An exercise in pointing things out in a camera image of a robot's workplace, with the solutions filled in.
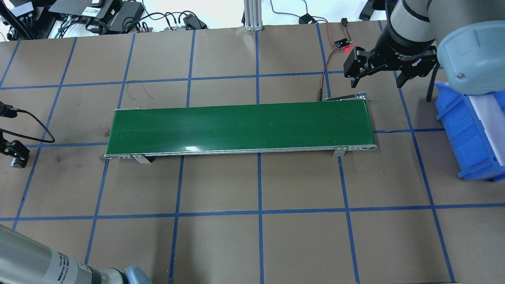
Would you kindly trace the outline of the silver robot arm near capacitor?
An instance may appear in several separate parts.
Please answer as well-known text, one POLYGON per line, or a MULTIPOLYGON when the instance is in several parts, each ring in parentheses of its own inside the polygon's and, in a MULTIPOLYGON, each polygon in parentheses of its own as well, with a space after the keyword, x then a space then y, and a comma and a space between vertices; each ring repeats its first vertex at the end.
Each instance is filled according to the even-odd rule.
MULTIPOLYGON (((38 228, 44 232, 55 228, 53 240, 77 247, 92 230, 92 212, 99 196, 101 170, 105 163, 97 149, 91 147, 42 148, 36 159, 28 156, 18 160, 11 148, 20 142, 1 138, 1 154, 13 156, 12 165, 27 166, 16 173, 1 167, 1 217, 11 222, 27 222, 19 214, 21 204, 33 205, 38 228)), ((2 284, 150 284, 150 278, 135 265, 124 271, 96 269, 71 256, 59 252, 20 232, 1 226, 1 283, 2 284)))

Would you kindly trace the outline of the silver robot arm near bin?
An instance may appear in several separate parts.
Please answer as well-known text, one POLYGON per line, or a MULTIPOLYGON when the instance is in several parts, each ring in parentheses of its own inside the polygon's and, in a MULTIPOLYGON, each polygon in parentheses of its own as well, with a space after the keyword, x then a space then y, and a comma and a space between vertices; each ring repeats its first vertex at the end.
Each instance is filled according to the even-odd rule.
POLYGON ((354 47, 343 64, 355 88, 380 71, 399 71, 396 85, 427 76, 436 64, 465 95, 503 91, 503 0, 374 0, 387 23, 375 47, 354 47))

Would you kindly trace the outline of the black gripper near bin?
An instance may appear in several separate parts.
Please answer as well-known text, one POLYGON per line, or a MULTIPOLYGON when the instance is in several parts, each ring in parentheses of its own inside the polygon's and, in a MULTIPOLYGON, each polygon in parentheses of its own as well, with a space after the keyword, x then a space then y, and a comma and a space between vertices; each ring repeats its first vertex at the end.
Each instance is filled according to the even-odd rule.
POLYGON ((406 39, 398 34, 381 34, 371 51, 354 47, 343 63, 344 77, 350 79, 351 88, 368 72, 368 60, 373 56, 387 64, 387 70, 400 70, 396 86, 402 88, 405 83, 417 76, 426 77, 436 65, 434 40, 423 42, 406 39))

